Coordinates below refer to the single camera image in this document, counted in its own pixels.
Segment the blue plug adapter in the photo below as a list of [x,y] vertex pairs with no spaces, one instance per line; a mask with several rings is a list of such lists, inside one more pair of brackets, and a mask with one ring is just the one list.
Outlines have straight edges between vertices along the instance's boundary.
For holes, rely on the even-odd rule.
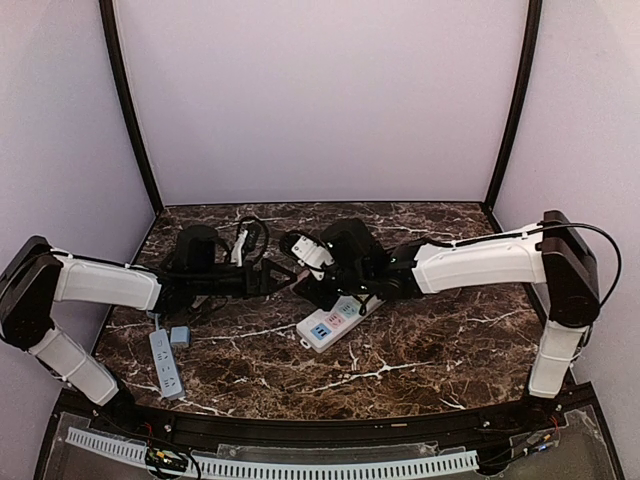
[[172,327],[170,331],[170,344],[175,348],[188,347],[191,344],[191,330],[187,326]]

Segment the white multicolour power strip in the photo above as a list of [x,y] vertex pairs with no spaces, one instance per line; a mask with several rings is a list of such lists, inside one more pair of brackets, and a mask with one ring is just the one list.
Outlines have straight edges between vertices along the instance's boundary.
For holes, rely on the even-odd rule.
[[323,353],[384,303],[376,296],[342,296],[329,311],[317,309],[296,325],[300,344]]

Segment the blue power strip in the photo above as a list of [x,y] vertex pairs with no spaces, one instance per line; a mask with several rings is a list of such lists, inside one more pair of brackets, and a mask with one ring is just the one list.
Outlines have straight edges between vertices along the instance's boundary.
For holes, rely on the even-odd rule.
[[185,390],[167,331],[165,329],[153,331],[149,335],[149,341],[162,397],[167,400],[183,398]]

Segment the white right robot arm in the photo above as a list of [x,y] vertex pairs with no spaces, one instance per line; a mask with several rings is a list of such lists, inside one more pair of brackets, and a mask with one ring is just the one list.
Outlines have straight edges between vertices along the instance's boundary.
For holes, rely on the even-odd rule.
[[597,261],[578,228],[551,210],[541,222],[509,232],[450,242],[423,238],[386,249],[362,220],[349,218],[318,238],[289,232],[279,248],[309,272],[295,292],[326,314],[298,325],[317,351],[383,302],[473,286],[545,285],[549,312],[527,391],[552,399],[601,310]]

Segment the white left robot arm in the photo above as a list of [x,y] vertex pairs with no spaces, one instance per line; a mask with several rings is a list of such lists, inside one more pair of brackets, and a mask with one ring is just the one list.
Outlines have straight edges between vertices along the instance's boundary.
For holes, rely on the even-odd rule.
[[228,246],[217,231],[181,231],[157,269],[91,259],[31,237],[1,275],[1,339],[36,357],[98,407],[127,402],[127,388],[54,321],[54,303],[77,301],[173,314],[197,297],[269,296],[296,280],[264,256],[248,258],[254,233],[241,230]]

